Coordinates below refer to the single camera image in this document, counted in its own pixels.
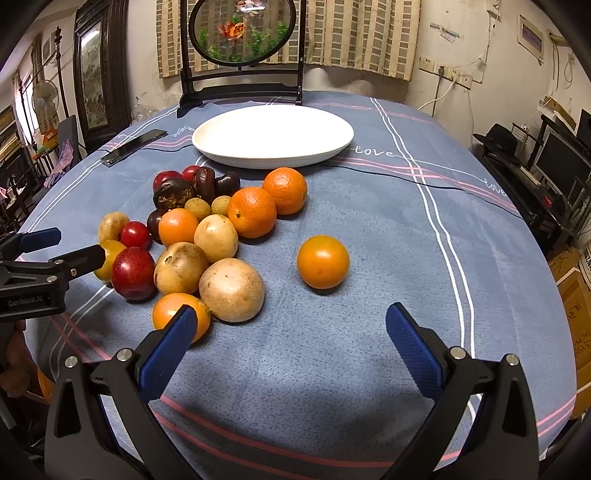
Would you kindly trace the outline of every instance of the cardboard box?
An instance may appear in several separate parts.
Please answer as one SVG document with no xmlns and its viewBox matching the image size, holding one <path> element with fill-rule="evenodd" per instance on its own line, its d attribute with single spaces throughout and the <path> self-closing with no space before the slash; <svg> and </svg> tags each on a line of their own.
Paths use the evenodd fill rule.
<svg viewBox="0 0 591 480">
<path fill-rule="evenodd" d="M 586 260 L 576 248 L 570 248 L 550 262 L 573 341 L 577 368 L 577 389 L 591 382 L 591 290 L 584 279 Z M 591 385 L 577 395 L 573 418 L 591 407 Z"/>
</svg>

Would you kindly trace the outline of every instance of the carved wooden frame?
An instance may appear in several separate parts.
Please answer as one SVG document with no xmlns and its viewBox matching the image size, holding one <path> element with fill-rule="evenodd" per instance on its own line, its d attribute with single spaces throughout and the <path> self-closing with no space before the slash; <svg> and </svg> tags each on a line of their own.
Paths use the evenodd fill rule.
<svg viewBox="0 0 591 480">
<path fill-rule="evenodd" d="M 127 89 L 126 31 L 128 0 L 88 0 L 76 12 L 74 23 L 74 91 L 80 129 L 88 152 L 111 140 L 131 124 Z M 100 69 L 107 124 L 89 128 L 80 65 L 80 42 L 101 22 Z"/>
</svg>

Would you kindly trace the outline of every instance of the pile of fruit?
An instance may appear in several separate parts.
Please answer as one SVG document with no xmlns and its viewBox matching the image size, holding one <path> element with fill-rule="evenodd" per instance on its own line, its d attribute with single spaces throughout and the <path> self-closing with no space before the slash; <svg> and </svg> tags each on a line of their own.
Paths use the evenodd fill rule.
<svg viewBox="0 0 591 480">
<path fill-rule="evenodd" d="M 99 224 L 105 263 L 97 278 L 111 283 L 130 301 L 163 294 L 152 311 L 154 328 L 162 329 L 184 304 L 197 314 L 194 342 L 208 330 L 211 316 L 224 322 L 250 320 L 262 308 L 265 284 L 245 261 L 234 258 L 239 238 L 269 234 L 277 215 L 304 207 L 306 180 L 292 168 L 270 172 L 261 187 L 241 188 L 235 172 L 215 177 L 209 167 L 168 170 L 153 182 L 154 205 L 146 224 L 121 212 L 108 213 Z M 152 240 L 164 245 L 154 262 Z M 339 285 L 349 270 L 349 253 L 337 239 L 313 236 L 297 255 L 300 276 L 312 288 Z"/>
</svg>

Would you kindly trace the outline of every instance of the circular black frame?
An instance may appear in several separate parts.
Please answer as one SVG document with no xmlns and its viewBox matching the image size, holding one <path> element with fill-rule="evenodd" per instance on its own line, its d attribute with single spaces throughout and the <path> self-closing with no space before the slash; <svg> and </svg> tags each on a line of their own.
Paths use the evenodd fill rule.
<svg viewBox="0 0 591 480">
<path fill-rule="evenodd" d="M 287 27 L 287 32 L 286 32 L 285 36 L 283 37 L 283 39 L 280 42 L 278 42 L 277 45 L 272 50 L 269 50 L 267 53 L 265 53 L 264 55 L 262 55 L 261 57 L 259 57 L 257 59 L 252 59 L 252 60 L 247 60 L 247 61 L 225 61 L 225 60 L 214 59 L 211 55 L 208 55 L 208 53 L 206 51 L 204 51 L 199 46 L 199 42 L 197 41 L 197 36 L 195 33 L 195 22 L 197 20 L 197 13 L 199 12 L 199 9 L 201 8 L 201 6 L 207 1 L 208 0 L 199 0 L 195 4 L 195 6 L 193 7 L 193 10 L 191 11 L 191 16 L 189 17 L 189 24 L 188 24 L 189 38 L 191 39 L 191 43 L 192 43 L 193 47 L 195 48 L 195 50 L 197 50 L 199 52 L 199 54 L 204 59 L 207 59 L 208 61 L 215 63 L 216 65 L 221 65 L 223 67 L 248 67 L 250 65 L 255 65 L 257 63 L 260 63 L 263 60 L 266 60 L 269 57 L 273 56 L 275 53 L 277 53 L 283 47 L 283 45 L 285 45 L 287 43 L 287 41 L 290 39 L 291 34 L 294 32 L 294 29 L 296 27 L 296 16 L 297 16 L 296 4 L 294 3 L 294 0 L 285 0 L 285 1 L 287 1 L 287 4 L 290 6 L 290 24 Z"/>
</svg>

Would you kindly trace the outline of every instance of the blue gripper pad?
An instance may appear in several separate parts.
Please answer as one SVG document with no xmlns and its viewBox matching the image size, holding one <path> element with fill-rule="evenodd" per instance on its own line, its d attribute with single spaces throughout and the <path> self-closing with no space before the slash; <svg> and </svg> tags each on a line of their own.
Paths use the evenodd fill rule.
<svg viewBox="0 0 591 480">
<path fill-rule="evenodd" d="M 390 305 L 386 312 L 386 331 L 413 376 L 421 395 L 437 401 L 444 387 L 441 363 L 423 341 L 418 331 L 421 327 L 398 305 Z"/>
<path fill-rule="evenodd" d="M 150 343 L 150 336 L 160 336 L 137 373 L 138 391 L 144 402 L 162 396 L 185 352 L 197 333 L 197 315 L 188 306 L 179 309 L 164 330 L 150 332 L 140 347 Z"/>
<path fill-rule="evenodd" d="M 61 241 L 61 232 L 59 228 L 48 228 L 38 232 L 24 233 L 19 242 L 19 249 L 27 254 L 41 250 L 42 248 L 53 247 Z"/>
</svg>

